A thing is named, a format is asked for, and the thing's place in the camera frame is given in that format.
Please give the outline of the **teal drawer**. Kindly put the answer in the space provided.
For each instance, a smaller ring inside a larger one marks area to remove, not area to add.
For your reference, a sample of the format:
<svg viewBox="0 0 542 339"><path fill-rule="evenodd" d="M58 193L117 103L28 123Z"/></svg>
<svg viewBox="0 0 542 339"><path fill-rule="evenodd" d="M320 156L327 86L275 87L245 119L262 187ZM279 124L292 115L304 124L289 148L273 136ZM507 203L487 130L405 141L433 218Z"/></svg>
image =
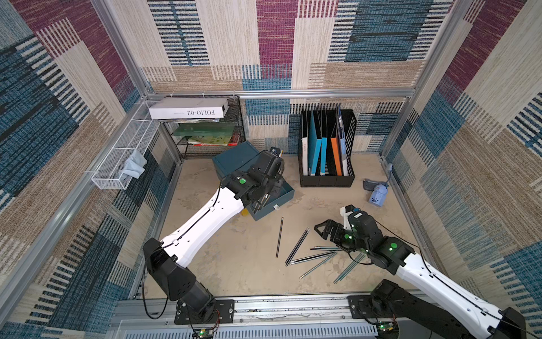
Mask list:
<svg viewBox="0 0 542 339"><path fill-rule="evenodd" d="M249 205L246 209L252 218L255 221L258 221L273 211L276 211L275 207L281 208L283 205L291 201L294 197L294 193L294 188L288 182L284 182L282 188L280 189L279 196L270 197L262 209L255 210L252 205Z"/></svg>

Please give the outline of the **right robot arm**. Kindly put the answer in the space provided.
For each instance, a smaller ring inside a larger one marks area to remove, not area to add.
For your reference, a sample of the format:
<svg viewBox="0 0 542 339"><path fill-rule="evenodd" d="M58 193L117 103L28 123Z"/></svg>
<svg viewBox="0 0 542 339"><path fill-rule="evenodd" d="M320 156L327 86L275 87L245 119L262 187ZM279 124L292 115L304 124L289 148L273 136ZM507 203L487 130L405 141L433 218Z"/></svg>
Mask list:
<svg viewBox="0 0 542 339"><path fill-rule="evenodd" d="M371 265L412 284L432 300L416 299L383 280L371 292L371 315L404 316L443 338L527 337L525 318L516 309L500 309L467 291L431 267L408 242L384 235L367 212L348 205L341 215L343 223L326 220L314 230L347 254L364 253Z"/></svg>

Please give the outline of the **teal drawer cabinet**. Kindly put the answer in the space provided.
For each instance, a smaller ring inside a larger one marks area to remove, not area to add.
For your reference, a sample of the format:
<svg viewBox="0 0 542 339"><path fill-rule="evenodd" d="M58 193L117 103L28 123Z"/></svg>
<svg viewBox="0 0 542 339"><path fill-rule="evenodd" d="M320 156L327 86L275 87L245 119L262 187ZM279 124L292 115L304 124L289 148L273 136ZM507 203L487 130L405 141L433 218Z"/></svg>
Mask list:
<svg viewBox="0 0 542 339"><path fill-rule="evenodd" d="M213 157L213 165L219 179L237 169L247 171L258 159L259 151L250 143L243 142Z"/></svg>

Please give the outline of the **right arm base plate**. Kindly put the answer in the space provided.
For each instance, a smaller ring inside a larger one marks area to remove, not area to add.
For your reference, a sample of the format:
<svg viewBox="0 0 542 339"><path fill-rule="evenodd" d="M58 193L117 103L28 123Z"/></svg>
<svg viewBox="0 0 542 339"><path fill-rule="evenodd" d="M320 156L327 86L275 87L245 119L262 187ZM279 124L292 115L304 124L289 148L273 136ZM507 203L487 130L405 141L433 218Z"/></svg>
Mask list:
<svg viewBox="0 0 542 339"><path fill-rule="evenodd" d="M371 295L350 295L347 297L353 319L392 318L393 312L388 304L379 297Z"/></svg>

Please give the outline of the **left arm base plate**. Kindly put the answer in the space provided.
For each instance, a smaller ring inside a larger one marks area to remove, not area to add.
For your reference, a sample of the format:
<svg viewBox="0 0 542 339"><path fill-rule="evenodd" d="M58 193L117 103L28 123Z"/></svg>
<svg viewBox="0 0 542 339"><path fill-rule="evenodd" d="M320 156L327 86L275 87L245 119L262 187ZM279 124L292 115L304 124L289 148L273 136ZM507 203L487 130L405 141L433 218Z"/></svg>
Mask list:
<svg viewBox="0 0 542 339"><path fill-rule="evenodd" d="M201 311L197 311L179 300L176 304L175 325L232 323L234 320L235 300L215 299Z"/></svg>

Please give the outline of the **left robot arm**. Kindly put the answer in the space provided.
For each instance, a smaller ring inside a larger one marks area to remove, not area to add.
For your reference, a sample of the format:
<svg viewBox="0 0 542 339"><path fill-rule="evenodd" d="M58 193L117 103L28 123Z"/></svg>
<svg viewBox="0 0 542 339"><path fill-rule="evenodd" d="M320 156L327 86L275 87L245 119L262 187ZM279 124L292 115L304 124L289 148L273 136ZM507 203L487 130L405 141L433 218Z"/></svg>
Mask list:
<svg viewBox="0 0 542 339"><path fill-rule="evenodd" d="M187 222L162 240L143 246L145 268L172 302L203 323L219 319L215 297L198 282L189 264L201 247L231 218L251 206L260 210L282 189L282 151L272 147L253 157L247 170L238 168L221 179L212 198Z"/></svg>

